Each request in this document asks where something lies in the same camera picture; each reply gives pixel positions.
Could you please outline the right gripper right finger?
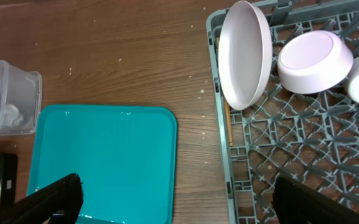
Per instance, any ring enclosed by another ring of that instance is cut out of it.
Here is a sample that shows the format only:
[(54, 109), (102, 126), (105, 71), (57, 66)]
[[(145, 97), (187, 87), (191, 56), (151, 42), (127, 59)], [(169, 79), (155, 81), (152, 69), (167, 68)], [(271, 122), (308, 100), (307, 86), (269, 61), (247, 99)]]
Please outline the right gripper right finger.
[(286, 176), (275, 181), (272, 206), (280, 224), (359, 224), (359, 213)]

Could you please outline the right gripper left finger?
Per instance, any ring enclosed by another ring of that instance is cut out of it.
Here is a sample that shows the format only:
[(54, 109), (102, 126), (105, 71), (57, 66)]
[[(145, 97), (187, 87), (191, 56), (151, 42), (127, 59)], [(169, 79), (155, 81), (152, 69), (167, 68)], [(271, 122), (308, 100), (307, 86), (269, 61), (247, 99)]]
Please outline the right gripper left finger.
[(0, 209), (0, 224), (75, 224), (82, 205), (82, 182), (72, 173)]

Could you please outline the white napkin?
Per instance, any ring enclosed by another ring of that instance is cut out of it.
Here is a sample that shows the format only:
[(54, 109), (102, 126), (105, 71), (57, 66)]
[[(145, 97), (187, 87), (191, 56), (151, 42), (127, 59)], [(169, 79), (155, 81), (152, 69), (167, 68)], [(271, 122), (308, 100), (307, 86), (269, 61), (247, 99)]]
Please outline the white napkin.
[(24, 117), (19, 109), (12, 104), (6, 105), (3, 115), (3, 119), (0, 118), (0, 121), (2, 121), (2, 126), (18, 126), (24, 121)]

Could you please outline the wooden chopstick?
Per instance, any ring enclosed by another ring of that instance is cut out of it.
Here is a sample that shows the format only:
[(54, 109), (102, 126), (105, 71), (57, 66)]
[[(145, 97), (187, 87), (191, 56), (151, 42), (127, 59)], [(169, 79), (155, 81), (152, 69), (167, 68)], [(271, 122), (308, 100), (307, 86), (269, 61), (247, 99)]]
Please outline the wooden chopstick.
[(233, 147), (233, 131), (231, 128), (230, 106), (226, 100), (224, 100), (224, 107), (225, 107), (226, 124), (227, 124), (227, 130), (228, 130), (229, 146)]

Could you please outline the small white plate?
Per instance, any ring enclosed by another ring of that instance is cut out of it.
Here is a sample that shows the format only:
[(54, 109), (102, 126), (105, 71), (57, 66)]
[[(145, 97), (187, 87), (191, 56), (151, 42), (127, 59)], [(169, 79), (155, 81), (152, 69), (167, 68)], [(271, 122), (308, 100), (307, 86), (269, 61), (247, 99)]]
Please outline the small white plate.
[(353, 54), (333, 32), (316, 30), (290, 40), (277, 60), (281, 85), (299, 94), (313, 94), (335, 86), (349, 73)]

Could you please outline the large pink plate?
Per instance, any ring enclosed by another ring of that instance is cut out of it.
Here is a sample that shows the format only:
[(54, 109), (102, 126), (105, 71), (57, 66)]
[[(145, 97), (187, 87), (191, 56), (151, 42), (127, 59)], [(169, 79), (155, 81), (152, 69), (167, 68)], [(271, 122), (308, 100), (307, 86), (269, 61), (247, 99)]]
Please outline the large pink plate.
[(273, 43), (263, 12), (236, 2), (223, 22), (218, 44), (218, 74), (228, 104), (243, 110), (263, 94), (271, 73)]

